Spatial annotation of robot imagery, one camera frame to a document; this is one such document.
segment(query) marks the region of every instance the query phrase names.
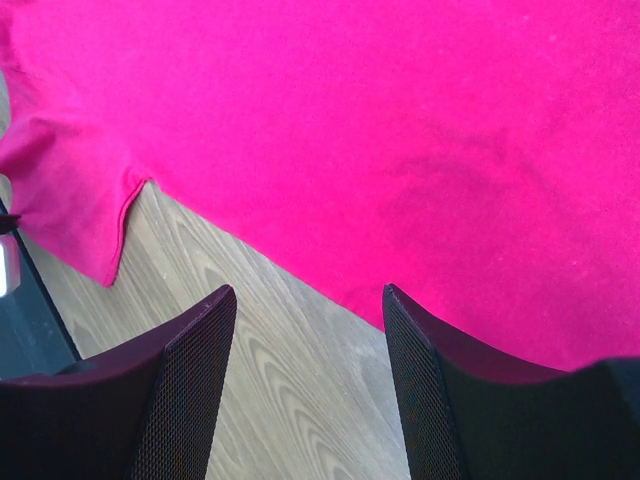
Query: pink cloth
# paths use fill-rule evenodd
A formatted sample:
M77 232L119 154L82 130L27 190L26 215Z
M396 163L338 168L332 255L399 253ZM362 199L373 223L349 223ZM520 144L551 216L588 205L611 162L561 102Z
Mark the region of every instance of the pink cloth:
M394 282L542 364L640 354L635 0L0 5L12 211L102 284L154 180L378 328Z

